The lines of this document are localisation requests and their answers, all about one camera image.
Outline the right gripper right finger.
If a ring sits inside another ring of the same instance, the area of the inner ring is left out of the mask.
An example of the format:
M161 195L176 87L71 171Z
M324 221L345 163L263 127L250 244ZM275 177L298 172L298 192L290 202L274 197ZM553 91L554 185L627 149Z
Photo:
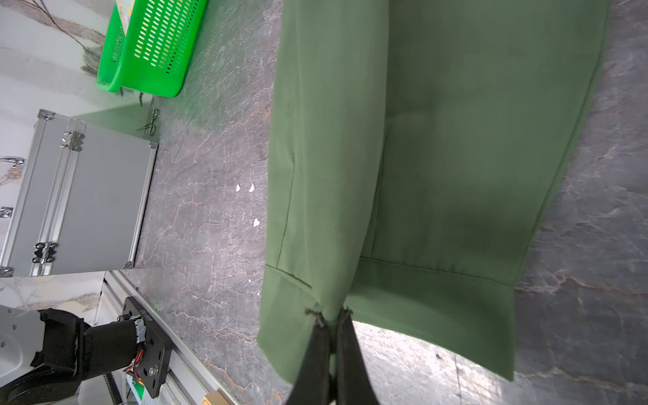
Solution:
M337 404L379 405L354 330L352 312L343 309L337 326Z

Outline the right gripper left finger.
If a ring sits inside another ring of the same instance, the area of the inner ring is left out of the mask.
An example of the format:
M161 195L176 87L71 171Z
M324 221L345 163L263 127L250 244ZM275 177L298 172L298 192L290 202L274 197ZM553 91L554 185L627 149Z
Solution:
M286 405L330 403L330 332L322 316L316 316L299 374Z

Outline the green skirt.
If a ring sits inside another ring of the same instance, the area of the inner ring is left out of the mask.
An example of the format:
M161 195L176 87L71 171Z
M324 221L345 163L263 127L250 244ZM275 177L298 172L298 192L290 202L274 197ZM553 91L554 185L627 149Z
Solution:
M286 1L258 345L297 379L318 316L506 379L514 291L587 118L608 1Z

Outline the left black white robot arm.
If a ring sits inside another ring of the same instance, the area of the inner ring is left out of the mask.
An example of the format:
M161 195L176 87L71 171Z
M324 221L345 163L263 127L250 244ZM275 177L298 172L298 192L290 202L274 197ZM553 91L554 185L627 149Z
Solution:
M81 383L135 364L145 321L124 315L92 327L57 309L1 307L1 403L42 404L71 398Z

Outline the small wooden tag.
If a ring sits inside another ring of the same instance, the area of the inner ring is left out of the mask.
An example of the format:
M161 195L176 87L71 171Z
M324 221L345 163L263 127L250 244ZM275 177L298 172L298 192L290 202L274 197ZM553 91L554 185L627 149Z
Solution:
M202 403L202 405L231 405L231 401L219 390L206 394Z

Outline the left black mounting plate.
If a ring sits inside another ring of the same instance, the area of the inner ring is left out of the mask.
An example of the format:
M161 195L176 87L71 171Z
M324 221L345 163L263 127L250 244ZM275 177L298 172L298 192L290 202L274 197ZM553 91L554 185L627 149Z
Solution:
M135 321L138 343L134 363L128 371L151 398L158 398L169 371L172 340L134 296L125 299L123 318Z

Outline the silver aluminium case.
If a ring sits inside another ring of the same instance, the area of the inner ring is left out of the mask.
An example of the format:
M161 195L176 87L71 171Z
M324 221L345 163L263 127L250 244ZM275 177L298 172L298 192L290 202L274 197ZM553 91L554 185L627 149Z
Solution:
M134 265L158 145L41 110L1 251L1 275Z

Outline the green plastic basket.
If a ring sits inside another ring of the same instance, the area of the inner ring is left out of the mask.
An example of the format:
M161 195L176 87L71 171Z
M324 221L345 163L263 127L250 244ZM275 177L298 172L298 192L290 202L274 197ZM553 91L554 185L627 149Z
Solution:
M131 89L153 96L177 96L187 76L204 0L136 1L129 20L116 1L106 32L96 84L116 93Z

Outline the floral pastel skirt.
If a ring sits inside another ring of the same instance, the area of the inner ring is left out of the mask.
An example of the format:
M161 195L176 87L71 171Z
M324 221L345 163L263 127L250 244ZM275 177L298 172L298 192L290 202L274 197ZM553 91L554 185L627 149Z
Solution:
M135 0L116 0L117 10L121 17L129 20L135 6Z

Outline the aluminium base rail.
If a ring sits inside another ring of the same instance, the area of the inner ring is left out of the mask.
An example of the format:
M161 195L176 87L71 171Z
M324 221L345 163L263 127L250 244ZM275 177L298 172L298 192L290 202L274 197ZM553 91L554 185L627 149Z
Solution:
M144 383L138 404L238 403L122 272L105 273L99 322L130 316L146 322L144 356L136 368Z

